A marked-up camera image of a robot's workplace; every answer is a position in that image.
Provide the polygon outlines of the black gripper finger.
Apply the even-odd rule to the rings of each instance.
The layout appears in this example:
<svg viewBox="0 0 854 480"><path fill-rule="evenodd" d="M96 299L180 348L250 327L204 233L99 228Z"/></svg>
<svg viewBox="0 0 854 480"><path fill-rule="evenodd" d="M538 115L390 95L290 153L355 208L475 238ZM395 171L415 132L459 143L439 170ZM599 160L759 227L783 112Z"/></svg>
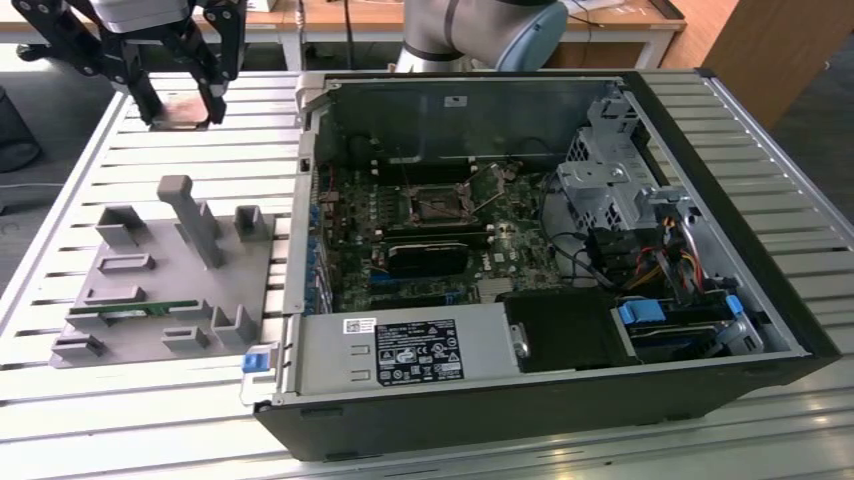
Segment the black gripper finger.
<svg viewBox="0 0 854 480"><path fill-rule="evenodd" d="M143 70L139 47L108 28L91 1L13 1L12 7L47 41L53 57L87 77L103 76L128 94L151 124L163 104Z"/></svg>
<svg viewBox="0 0 854 480"><path fill-rule="evenodd" d="M220 36L220 53L210 49L192 18L168 26L164 46L196 80L207 121L219 124L226 115L223 99L228 83L236 80L246 53L246 2L191 1L203 6L203 17Z"/></svg>

